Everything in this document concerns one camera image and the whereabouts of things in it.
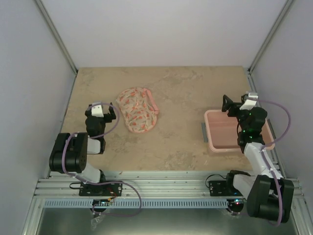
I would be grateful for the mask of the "floral mesh laundry bag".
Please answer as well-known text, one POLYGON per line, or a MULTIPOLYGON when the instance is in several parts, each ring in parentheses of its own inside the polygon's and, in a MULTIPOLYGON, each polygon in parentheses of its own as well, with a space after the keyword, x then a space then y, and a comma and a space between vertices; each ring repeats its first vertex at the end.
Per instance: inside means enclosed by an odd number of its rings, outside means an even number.
POLYGON ((116 102, 129 131, 145 133, 156 125, 159 108, 149 89, 142 87, 125 89, 118 95, 116 102))

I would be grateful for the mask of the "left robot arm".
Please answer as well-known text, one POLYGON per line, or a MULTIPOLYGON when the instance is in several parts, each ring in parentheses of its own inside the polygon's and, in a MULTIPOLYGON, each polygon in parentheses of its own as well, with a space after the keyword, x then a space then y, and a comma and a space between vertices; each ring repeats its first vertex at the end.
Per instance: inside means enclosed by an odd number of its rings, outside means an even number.
POLYGON ((103 154, 104 136, 118 125, 120 114, 112 103, 96 102, 85 111, 86 132, 59 133, 49 157, 49 169, 90 184, 95 195, 107 191, 103 171, 88 163, 88 155, 103 154))

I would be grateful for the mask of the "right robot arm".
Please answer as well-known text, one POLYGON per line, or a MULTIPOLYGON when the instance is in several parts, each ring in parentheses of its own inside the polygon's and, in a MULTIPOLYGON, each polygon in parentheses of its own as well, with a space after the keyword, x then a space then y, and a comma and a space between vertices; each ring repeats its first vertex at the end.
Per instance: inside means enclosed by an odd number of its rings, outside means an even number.
POLYGON ((230 171, 224 189, 229 195, 241 193, 250 217, 265 219, 278 227, 289 220, 294 184, 285 179, 269 159, 266 148, 276 141, 265 143, 263 140, 261 132, 268 113, 256 105, 258 101, 256 93, 242 95, 241 102, 223 95, 222 112, 237 119, 237 143, 254 172, 251 176, 230 171))

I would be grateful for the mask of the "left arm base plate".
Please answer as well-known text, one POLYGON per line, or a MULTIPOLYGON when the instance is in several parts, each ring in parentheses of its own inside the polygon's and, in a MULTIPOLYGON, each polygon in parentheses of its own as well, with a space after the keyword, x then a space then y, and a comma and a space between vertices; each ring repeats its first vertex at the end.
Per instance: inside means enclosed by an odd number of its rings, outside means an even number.
POLYGON ((107 185, 95 186, 90 184, 81 184, 79 187, 79 196, 121 196, 123 186, 121 183, 110 183, 107 185))

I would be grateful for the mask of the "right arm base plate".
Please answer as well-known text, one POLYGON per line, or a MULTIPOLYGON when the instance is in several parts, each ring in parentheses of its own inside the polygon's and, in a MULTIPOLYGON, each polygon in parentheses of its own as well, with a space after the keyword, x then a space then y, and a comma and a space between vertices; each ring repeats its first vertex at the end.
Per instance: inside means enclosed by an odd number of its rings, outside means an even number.
POLYGON ((233 186, 229 186, 226 180, 207 181, 210 196, 242 196, 242 194, 233 186))

